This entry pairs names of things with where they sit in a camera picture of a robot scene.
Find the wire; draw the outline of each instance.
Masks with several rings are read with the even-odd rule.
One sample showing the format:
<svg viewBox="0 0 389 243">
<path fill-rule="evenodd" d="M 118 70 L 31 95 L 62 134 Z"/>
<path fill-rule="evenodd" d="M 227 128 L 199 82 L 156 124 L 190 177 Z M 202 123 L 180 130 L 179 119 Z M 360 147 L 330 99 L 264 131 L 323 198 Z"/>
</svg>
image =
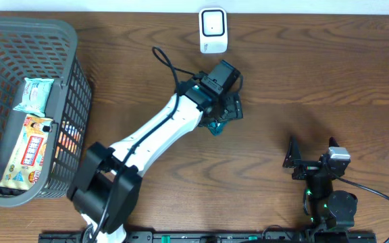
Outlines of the wire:
<svg viewBox="0 0 389 243">
<path fill-rule="evenodd" d="M 283 233 L 285 233 L 286 236 L 288 236 L 289 240 L 292 239 L 292 237 L 289 236 L 288 232 L 286 232 L 286 230 L 284 230 L 284 228 L 283 228 L 282 226 L 280 226 L 280 225 L 270 225 L 270 226 L 268 226 L 268 227 L 262 232 L 262 239 L 265 239 L 265 234 L 266 234 L 271 228 L 273 228 L 273 227 L 278 227 L 278 228 L 280 228 L 280 230 L 282 230 Z"/>
<path fill-rule="evenodd" d="M 361 184 L 358 184 L 358 183 L 351 182 L 351 181 L 349 181 L 349 180 L 340 178 L 338 175 L 336 175 L 336 174 L 331 170 L 331 167 L 330 167 L 330 165 L 329 165 L 327 162 L 325 162 L 325 164 L 326 164 L 325 168 L 327 169 L 327 171 L 330 172 L 337 180 L 340 180 L 341 182 L 350 184 L 350 185 L 352 185 L 352 186 L 356 186 L 356 187 L 358 187 L 358 188 L 360 188 L 360 189 L 364 189 L 364 190 L 369 191 L 369 192 L 371 192 L 371 193 L 374 193 L 374 194 L 376 194 L 376 195 L 378 195 L 378 196 L 381 196 L 381 197 L 385 198 L 386 200 L 389 200 L 389 196 L 387 196 L 387 195 L 385 195 L 385 194 L 383 194 L 383 193 L 381 193 L 381 192 L 378 192 L 377 190 L 374 190 L 374 189 L 368 188 L 367 186 L 363 186 L 363 185 L 361 185 Z M 389 237 L 385 240 L 384 243 L 389 243 Z"/>
<path fill-rule="evenodd" d="M 151 129 L 149 132 L 147 132 L 142 138 L 140 138 L 135 144 L 133 144 L 133 146 L 130 148 L 130 150 L 128 151 L 127 155 L 124 157 L 123 161 L 122 161 L 122 164 L 124 165 L 128 158 L 135 152 L 135 150 L 137 149 L 137 147 L 145 140 L 147 139 L 153 132 L 155 132 L 157 129 L 159 129 L 165 122 L 167 122 L 169 119 L 172 118 L 172 116 L 175 114 L 175 112 L 177 111 L 177 108 L 178 108 L 178 103 L 180 102 L 180 93 L 179 93 L 179 81 L 178 81 L 178 77 L 176 75 L 176 71 L 180 71 L 180 72 L 184 72 L 186 74 L 192 74 L 194 75 L 193 73 L 191 72 L 188 72 L 188 71 L 185 71 L 185 70 L 180 70 L 180 69 L 177 69 L 175 68 L 171 61 L 169 60 L 169 58 L 167 57 L 167 55 L 159 48 L 159 47 L 153 47 L 152 49 L 152 52 L 154 54 L 154 56 L 160 61 L 162 62 L 164 65 L 166 65 L 167 67 L 169 67 L 172 71 L 172 75 L 174 76 L 174 81 L 175 81 L 175 90 L 176 90 L 176 100 L 175 100 L 175 107 L 174 109 L 172 109 L 171 113 L 169 113 L 169 115 L 167 115 L 167 117 L 165 119 L 163 119 L 163 121 L 161 121 L 159 124 L 157 124 L 153 129 Z M 164 62 L 159 56 L 158 54 L 156 53 L 156 51 L 158 51 L 163 57 L 164 59 L 166 60 L 166 62 Z M 109 196 L 107 197 L 107 201 L 106 201 L 106 205 L 105 205 L 105 208 L 103 209 L 103 214 L 101 215 L 101 218 L 100 218 L 100 222 L 99 224 L 97 225 L 97 229 L 95 230 L 93 236 L 91 237 L 90 239 L 90 243 L 93 243 L 95 242 L 95 239 L 97 238 L 97 236 L 99 235 L 99 232 L 101 231 L 101 228 L 103 228 L 103 225 L 104 223 L 106 222 L 106 219 L 107 219 L 107 212 L 109 210 L 109 205 L 110 205 L 110 202 L 111 202 L 111 197 L 113 196 L 113 193 L 116 189 L 116 182 L 119 180 L 119 178 L 121 177 L 121 174 L 124 170 L 124 166 L 121 166 L 119 169 L 118 169 L 118 172 L 116 173 L 116 176 L 115 178 L 113 179 L 114 183 L 112 184 L 112 187 L 111 187 L 111 190 L 110 190 L 110 193 L 109 193 Z"/>
<path fill-rule="evenodd" d="M 165 55 L 163 55 L 163 51 L 159 51 L 160 52 L 160 54 L 163 56 L 163 57 L 165 57 Z M 182 73 L 185 73 L 185 74 L 190 74 L 191 76 L 194 76 L 195 74 L 194 73 L 192 73 L 192 72 L 189 72 L 189 71 L 187 71 L 187 70 L 182 70 L 182 69 L 180 69 L 180 68 L 176 68 L 176 67 L 171 67 L 172 65 L 170 65 L 169 63 L 167 63 L 167 62 L 164 62 L 163 60 L 162 60 L 162 58 L 160 58 L 160 56 L 158 56 L 157 54 L 156 54 L 156 52 L 154 51 L 154 49 L 153 49 L 153 54 L 154 54 L 154 56 L 155 56 L 155 58 L 157 58 L 162 64 L 164 64 L 166 67 L 168 67 L 168 68 L 170 68 L 170 69 L 174 69 L 175 71 L 179 71 L 179 72 L 182 72 Z"/>
</svg>

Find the gray basket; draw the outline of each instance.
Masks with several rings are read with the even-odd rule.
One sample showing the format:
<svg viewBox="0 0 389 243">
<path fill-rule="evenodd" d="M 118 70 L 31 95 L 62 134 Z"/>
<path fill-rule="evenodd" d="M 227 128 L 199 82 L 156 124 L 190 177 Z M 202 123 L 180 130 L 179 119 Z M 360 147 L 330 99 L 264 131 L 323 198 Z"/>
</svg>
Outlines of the gray basket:
<svg viewBox="0 0 389 243">
<path fill-rule="evenodd" d="M 72 182 L 91 104 L 77 41 L 75 30 L 59 20 L 0 18 L 0 181 L 26 116 L 12 110 L 22 100 L 24 78 L 55 79 L 45 111 L 55 123 L 41 175 L 27 191 L 0 188 L 2 207 L 63 196 Z"/>
</svg>

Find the light blue package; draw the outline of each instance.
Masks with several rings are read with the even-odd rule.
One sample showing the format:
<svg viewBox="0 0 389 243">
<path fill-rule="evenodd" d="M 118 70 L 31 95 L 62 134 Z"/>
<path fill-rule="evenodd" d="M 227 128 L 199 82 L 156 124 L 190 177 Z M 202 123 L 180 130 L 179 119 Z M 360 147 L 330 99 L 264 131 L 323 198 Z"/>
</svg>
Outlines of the light blue package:
<svg viewBox="0 0 389 243">
<path fill-rule="evenodd" d="M 16 105 L 13 110 L 44 117 L 47 98 L 54 80 L 50 78 L 25 78 L 25 81 L 22 102 Z"/>
</svg>

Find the white wall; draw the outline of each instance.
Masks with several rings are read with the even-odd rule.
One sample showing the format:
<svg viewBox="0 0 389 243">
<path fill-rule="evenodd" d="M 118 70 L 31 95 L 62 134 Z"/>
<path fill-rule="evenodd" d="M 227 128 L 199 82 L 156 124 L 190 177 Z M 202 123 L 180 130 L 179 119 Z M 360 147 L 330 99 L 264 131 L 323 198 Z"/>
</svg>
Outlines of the white wall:
<svg viewBox="0 0 389 243">
<path fill-rule="evenodd" d="M 0 0 L 0 11 L 135 11 L 196 13 L 389 14 L 389 0 Z"/>
</svg>

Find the wooden table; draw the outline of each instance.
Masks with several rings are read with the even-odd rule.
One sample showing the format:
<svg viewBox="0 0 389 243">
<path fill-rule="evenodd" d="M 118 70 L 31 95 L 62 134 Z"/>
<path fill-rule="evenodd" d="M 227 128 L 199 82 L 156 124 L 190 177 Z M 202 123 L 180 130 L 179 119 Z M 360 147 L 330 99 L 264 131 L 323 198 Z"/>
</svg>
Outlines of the wooden table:
<svg viewBox="0 0 389 243">
<path fill-rule="evenodd" d="M 344 177 L 389 195 L 389 16 L 228 14 L 229 45 L 220 55 L 199 52 L 197 14 L 0 16 L 75 27 L 78 57 L 95 85 L 85 146 L 125 138 L 168 101 L 174 82 L 153 45 L 180 68 L 209 72 L 225 59 L 244 74 L 244 119 L 221 136 L 199 128 L 172 145 L 146 174 L 131 226 L 254 231 L 308 224 L 305 183 L 282 169 L 290 134 L 307 159 L 335 136 L 353 159 Z M 379 242 L 389 236 L 387 200 L 342 182 L 334 188 L 358 196 L 354 229 L 373 230 Z M 65 198 L 0 208 L 0 242 L 36 242 L 41 232 L 84 226 Z"/>
</svg>

